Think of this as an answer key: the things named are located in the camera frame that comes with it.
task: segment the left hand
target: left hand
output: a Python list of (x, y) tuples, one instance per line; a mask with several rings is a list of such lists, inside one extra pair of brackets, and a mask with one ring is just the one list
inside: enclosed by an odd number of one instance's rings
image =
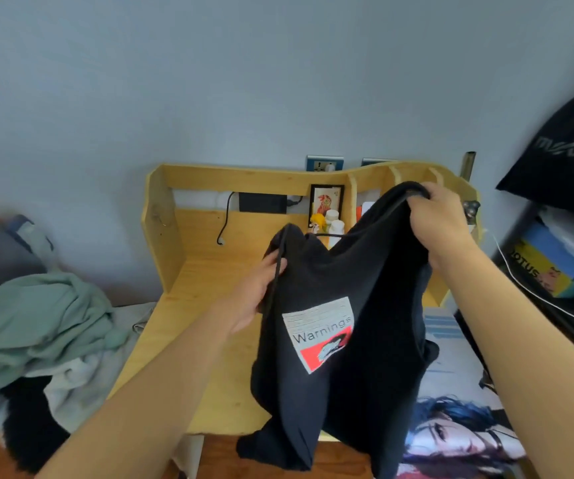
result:
[[(235, 286), (231, 294), (220, 299), (215, 306), (222, 307), (231, 316), (231, 332), (246, 328), (256, 315), (258, 305), (265, 296), (267, 286), (274, 280), (278, 250), (267, 255), (259, 265)], [(281, 259), (281, 274), (287, 267), (287, 259)]]

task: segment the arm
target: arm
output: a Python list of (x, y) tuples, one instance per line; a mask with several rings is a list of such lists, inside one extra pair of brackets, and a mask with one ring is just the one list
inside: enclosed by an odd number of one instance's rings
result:
[(574, 477), (574, 345), (469, 235), (458, 196), (426, 183), (411, 226), (451, 289), (541, 477)]
[[(37, 479), (156, 478), (187, 430), (231, 333), (248, 325), (277, 252), (196, 319), (63, 444)], [(281, 262), (281, 271), (286, 267)]]

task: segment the white cable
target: white cable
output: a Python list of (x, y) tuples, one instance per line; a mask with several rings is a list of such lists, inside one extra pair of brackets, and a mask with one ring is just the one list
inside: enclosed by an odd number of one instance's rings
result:
[(571, 317), (574, 317), (574, 314), (566, 311), (566, 309), (562, 309), (561, 307), (559, 307), (558, 305), (553, 304), (552, 302), (547, 301), (545, 298), (543, 297), (539, 297), (536, 293), (534, 293), (532, 290), (530, 290), (527, 286), (525, 286), (524, 284), (522, 284), (522, 282), (518, 281), (515, 276), (513, 275), (513, 272), (511, 272), (511, 266), (508, 265), (508, 261), (506, 259), (506, 257), (504, 256), (504, 254), (502, 253), (502, 249), (500, 249), (499, 247), (499, 243), (498, 240), (495, 238), (495, 235), (493, 235), (492, 232), (490, 232), (490, 236), (493, 237), (493, 240), (495, 241), (495, 245), (498, 247), (498, 252), (499, 254), (502, 256), (502, 259), (504, 259), (504, 263), (506, 264), (506, 270), (508, 270), (508, 274), (511, 276), (511, 278), (516, 282), (516, 284), (518, 284), (522, 289), (524, 289), (525, 291), (527, 291), (529, 294), (531, 294), (532, 296), (537, 297), (539, 300), (547, 303), (549, 306), (553, 306), (556, 309), (559, 309), (560, 311), (562, 311), (565, 314), (568, 314)]

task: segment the right hand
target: right hand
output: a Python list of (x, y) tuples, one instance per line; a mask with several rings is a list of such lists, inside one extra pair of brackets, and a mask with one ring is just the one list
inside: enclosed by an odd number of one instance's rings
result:
[(429, 250), (429, 264), (440, 270), (448, 258), (477, 248), (469, 233), (467, 217), (457, 193), (435, 183), (422, 183), (431, 199), (410, 197), (411, 230)]

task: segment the hand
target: hand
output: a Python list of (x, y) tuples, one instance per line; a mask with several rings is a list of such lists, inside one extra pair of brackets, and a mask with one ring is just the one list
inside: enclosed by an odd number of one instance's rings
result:
[[(267, 291), (267, 286), (274, 280), (277, 257), (278, 250), (276, 249), (243, 277), (230, 295), (215, 304), (222, 314), (228, 316), (232, 333), (246, 328), (254, 319), (258, 305)], [(287, 259), (283, 258), (281, 259), (281, 274), (286, 267)]]
[(440, 270), (444, 259), (477, 248), (457, 193), (435, 183), (422, 183), (431, 199), (410, 197), (411, 230), (429, 250), (429, 264)]

